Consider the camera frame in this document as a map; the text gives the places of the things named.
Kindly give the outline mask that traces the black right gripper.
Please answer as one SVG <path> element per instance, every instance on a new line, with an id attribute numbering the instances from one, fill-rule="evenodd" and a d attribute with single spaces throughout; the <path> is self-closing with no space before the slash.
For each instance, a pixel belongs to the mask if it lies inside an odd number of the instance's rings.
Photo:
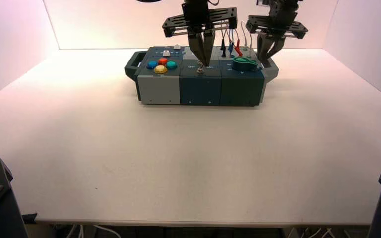
<path id="1" fill-rule="evenodd" d="M 257 56 L 260 62 L 266 62 L 279 52 L 286 37 L 302 39 L 308 29 L 295 18 L 298 15 L 298 3 L 257 3 L 257 6 L 269 8 L 268 15 L 250 15 L 246 21 L 246 29 L 257 38 Z M 268 35 L 281 37 L 271 38 Z"/>

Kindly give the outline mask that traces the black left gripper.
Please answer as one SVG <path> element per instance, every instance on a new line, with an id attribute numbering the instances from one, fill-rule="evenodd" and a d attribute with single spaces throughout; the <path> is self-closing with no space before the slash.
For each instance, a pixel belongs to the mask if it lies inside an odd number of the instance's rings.
<path id="1" fill-rule="evenodd" d="M 237 8 L 212 8 L 209 0 L 186 0 L 181 15 L 168 17 L 162 24 L 166 37 L 188 35 L 189 48 L 202 63 L 209 66 L 215 31 L 237 28 Z"/>

